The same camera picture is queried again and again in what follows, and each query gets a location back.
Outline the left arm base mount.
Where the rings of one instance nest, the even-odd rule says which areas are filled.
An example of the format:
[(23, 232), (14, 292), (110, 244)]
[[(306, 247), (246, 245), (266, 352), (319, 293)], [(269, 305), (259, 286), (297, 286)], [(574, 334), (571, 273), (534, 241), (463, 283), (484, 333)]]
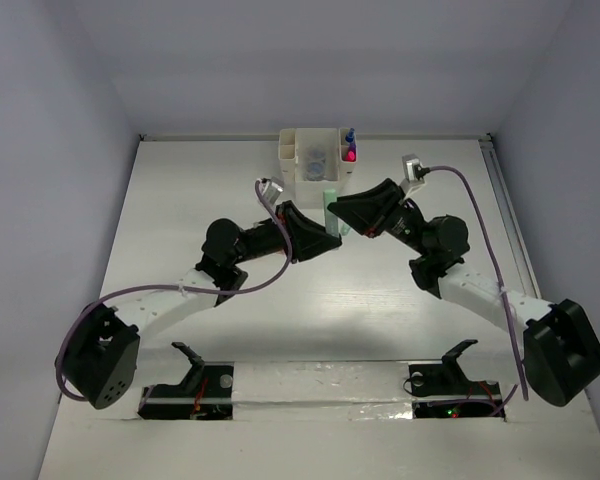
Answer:
[(232, 420), (233, 363), (206, 363), (183, 342), (171, 346), (189, 361), (177, 384), (145, 387), (137, 414), (143, 420)]

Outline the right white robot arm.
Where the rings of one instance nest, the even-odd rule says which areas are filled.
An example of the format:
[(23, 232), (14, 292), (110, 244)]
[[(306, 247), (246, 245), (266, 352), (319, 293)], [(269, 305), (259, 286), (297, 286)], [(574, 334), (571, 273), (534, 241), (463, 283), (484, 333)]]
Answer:
[(425, 219), (411, 198), (423, 185), (386, 179), (337, 197), (326, 210), (361, 236), (388, 234), (414, 250), (409, 268), (417, 287), (504, 330), (522, 384), (553, 406), (567, 405), (600, 376), (600, 342), (584, 308), (527, 297), (469, 268), (466, 223), (451, 215)]

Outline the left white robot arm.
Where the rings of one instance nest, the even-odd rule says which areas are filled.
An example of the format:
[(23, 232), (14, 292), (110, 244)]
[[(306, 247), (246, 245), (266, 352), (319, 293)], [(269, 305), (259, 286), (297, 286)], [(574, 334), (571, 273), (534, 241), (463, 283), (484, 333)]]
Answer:
[(144, 341), (234, 296), (258, 292), (275, 281), (246, 287), (239, 263), (282, 252), (280, 270), (294, 247), (279, 216), (243, 230), (228, 219), (213, 222), (201, 260), (174, 284), (114, 291), (86, 306), (67, 332), (55, 360), (56, 383), (65, 397), (97, 410), (117, 402), (131, 387)]

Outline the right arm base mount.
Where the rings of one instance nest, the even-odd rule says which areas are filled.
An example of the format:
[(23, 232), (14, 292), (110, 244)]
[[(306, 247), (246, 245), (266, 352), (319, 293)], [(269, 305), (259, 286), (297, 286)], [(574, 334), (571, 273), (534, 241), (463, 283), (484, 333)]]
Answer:
[(408, 366), (402, 389), (416, 419), (505, 418), (498, 383), (469, 380), (458, 359), (477, 340), (463, 340), (439, 360)]

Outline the clear jar of paperclips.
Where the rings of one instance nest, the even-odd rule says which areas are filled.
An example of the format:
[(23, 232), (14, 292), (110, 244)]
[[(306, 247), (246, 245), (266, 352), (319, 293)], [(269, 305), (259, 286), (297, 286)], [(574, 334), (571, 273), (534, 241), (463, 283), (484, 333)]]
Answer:
[(304, 171), (305, 181), (323, 181), (326, 174), (325, 162), (309, 162)]

